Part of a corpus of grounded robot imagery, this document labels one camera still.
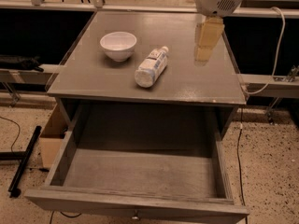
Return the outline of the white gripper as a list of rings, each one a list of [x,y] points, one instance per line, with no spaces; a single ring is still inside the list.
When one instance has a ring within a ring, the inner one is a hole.
[[[231,15],[243,0],[195,0],[197,11],[205,15],[195,28],[194,59],[199,63],[209,61],[224,31],[223,17]]]

